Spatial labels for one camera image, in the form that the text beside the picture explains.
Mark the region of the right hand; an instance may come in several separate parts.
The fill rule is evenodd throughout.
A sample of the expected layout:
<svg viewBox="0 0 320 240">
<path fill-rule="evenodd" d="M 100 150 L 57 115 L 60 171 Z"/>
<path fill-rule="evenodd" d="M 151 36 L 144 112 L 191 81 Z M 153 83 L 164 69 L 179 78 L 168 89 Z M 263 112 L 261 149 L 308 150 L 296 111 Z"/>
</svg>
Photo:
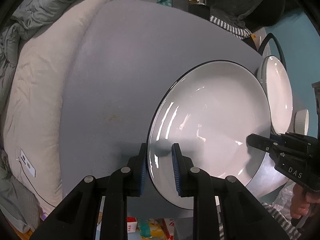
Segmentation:
<svg viewBox="0 0 320 240">
<path fill-rule="evenodd" d="M 319 203 L 319 193 L 305 193 L 300 185 L 295 184 L 290 206 L 291 218 L 300 219 L 300 217 L 306 216 L 310 205 L 315 203 Z"/>
</svg>

